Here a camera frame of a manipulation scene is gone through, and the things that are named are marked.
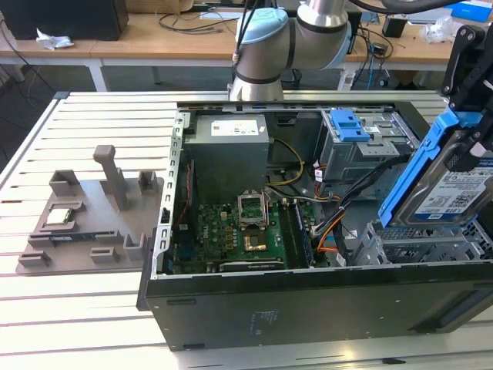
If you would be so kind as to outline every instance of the power supply label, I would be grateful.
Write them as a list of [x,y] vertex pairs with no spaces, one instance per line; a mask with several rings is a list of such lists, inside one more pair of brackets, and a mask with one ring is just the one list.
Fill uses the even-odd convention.
[[210,125],[211,136],[250,136],[258,134],[259,129],[255,119],[214,121]]
[[421,220],[446,220],[464,213],[486,190],[493,160],[481,160],[470,172],[448,171],[415,212]]

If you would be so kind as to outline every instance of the floor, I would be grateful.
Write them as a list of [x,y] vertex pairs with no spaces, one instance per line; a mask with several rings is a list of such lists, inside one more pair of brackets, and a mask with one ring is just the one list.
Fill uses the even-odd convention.
[[[42,80],[35,77],[30,68],[24,67],[25,81],[20,84],[6,84],[0,88],[0,170],[21,145],[27,133],[41,116],[52,98],[52,92]],[[104,73],[112,91],[152,90],[225,90],[231,82],[228,68],[162,67],[159,69],[162,83],[153,82],[149,67],[106,67]],[[300,89],[336,89],[340,72],[338,70],[301,71]],[[79,66],[43,66],[39,73],[56,91],[95,91],[89,70]],[[367,89],[366,71],[354,89]],[[431,74],[427,89],[438,89],[443,76]],[[283,79],[289,80],[290,73]],[[396,81],[391,80],[385,89],[393,89]],[[285,89],[292,89],[288,84]],[[372,89],[382,89],[375,78]]]

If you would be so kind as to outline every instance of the yellow cable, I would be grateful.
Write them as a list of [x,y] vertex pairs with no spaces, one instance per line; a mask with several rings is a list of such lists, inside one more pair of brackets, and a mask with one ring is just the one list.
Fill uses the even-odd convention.
[[289,185],[290,183],[293,183],[294,181],[298,180],[300,177],[303,176],[304,162],[302,161],[300,154],[298,154],[298,152],[290,144],[286,143],[284,140],[276,139],[276,138],[274,138],[274,141],[278,141],[284,144],[286,148],[288,148],[297,157],[298,161],[300,162],[300,170],[298,171],[297,175],[292,179],[286,181],[277,181],[274,183],[266,183],[266,185],[271,185],[271,186]]

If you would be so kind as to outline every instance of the sticker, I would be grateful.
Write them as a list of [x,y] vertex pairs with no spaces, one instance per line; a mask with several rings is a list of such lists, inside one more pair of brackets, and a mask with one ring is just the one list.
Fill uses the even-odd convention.
[[380,133],[380,130],[376,126],[363,127],[367,133]]
[[271,333],[279,318],[279,311],[257,311],[250,317],[250,334],[263,335]]
[[214,121],[210,126],[211,136],[249,136],[258,134],[259,129],[255,119]]
[[346,267],[346,259],[342,257],[339,253],[336,256],[336,261],[341,267]]
[[356,239],[357,238],[357,230],[350,230],[349,235],[345,237],[345,239]]
[[50,237],[51,241],[71,241],[72,237]]
[[435,188],[416,210],[419,218],[440,220],[444,215],[464,213],[486,190],[485,182],[493,176],[490,160],[482,160],[470,172],[449,172],[441,178]]
[[324,173],[322,170],[315,170],[315,181],[322,183],[324,181]]

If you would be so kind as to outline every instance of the desk leg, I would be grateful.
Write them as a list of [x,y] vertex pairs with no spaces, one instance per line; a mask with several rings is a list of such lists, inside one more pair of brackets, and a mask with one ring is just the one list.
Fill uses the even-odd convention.
[[358,67],[348,65],[343,66],[342,71],[340,71],[339,86],[337,91],[349,91],[353,86],[354,77],[356,77]]
[[430,75],[429,71],[426,71],[423,73],[423,75],[421,76],[419,83],[418,83],[419,87],[425,87],[426,86],[426,82],[428,80],[429,75]]
[[109,91],[105,81],[105,76],[102,74],[102,66],[94,63],[89,65],[88,68],[91,72],[92,81],[94,82],[96,91],[98,93]]
[[12,76],[16,82],[24,82],[24,74],[22,73],[21,66],[6,64],[3,68],[7,70],[8,74]]
[[153,70],[154,83],[156,85],[161,85],[161,76],[159,75],[159,67],[151,67]]

